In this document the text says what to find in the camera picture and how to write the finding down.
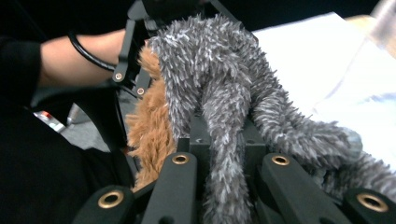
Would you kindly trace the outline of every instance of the black sleeve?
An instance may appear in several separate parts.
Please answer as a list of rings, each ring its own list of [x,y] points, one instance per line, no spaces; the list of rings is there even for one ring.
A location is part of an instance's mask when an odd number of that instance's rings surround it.
[[[40,44],[0,37],[0,95],[29,105],[41,67]]]

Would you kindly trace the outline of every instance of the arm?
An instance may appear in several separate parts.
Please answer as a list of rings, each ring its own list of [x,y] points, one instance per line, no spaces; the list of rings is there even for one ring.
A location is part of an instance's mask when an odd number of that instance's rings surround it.
[[[117,64],[124,35],[124,30],[104,35],[79,35],[78,41],[97,58]],[[111,76],[111,72],[82,57],[66,36],[41,45],[40,86],[90,86]]]

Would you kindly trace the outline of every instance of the black cable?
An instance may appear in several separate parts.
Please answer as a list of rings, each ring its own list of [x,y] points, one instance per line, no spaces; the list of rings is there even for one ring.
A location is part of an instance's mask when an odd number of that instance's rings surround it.
[[[69,34],[67,36],[69,37],[70,42],[72,43],[72,45],[76,49],[76,51],[78,51],[78,53],[81,54],[84,58],[86,58],[91,63],[94,63],[95,65],[97,65],[97,66],[99,66],[99,67],[101,67],[103,69],[106,69],[107,71],[114,72],[114,70],[116,69],[116,65],[104,62],[104,61],[96,58],[92,54],[90,54],[78,42],[77,37],[76,37],[76,33],[71,31],[71,32],[69,32]]]

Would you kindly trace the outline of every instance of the black plastic mount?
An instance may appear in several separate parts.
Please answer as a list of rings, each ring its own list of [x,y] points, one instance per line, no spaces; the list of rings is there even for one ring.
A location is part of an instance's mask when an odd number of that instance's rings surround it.
[[[113,81],[136,98],[141,98],[149,88],[149,74],[138,63],[140,49],[150,37],[146,20],[159,23],[159,27],[192,15],[213,17],[221,13],[232,21],[237,19],[218,0],[136,0],[128,11],[119,63],[113,73]]]
[[[336,201],[313,182],[296,160],[268,152],[250,120],[242,135],[247,142],[245,174],[255,223],[396,222],[396,204],[384,195],[368,189],[351,189],[343,201]],[[199,223],[205,177],[209,172],[210,143],[203,118],[192,117],[191,138],[179,139],[177,153],[166,158],[156,182],[133,197],[124,197],[128,203],[120,203],[119,209],[115,206],[109,210],[98,205],[101,197],[119,187],[99,190],[80,210],[74,223],[98,223],[90,222],[93,218],[111,220],[106,222],[109,224]]]

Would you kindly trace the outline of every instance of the brown fur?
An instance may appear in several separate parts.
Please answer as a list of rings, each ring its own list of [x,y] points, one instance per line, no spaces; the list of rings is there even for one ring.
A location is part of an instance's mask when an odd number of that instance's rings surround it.
[[[148,71],[152,82],[143,99],[136,104],[135,112],[126,116],[128,145],[134,147],[128,154],[139,158],[142,166],[136,175],[133,191],[156,180],[166,156],[176,149],[158,56],[150,48],[143,47],[139,63]]]

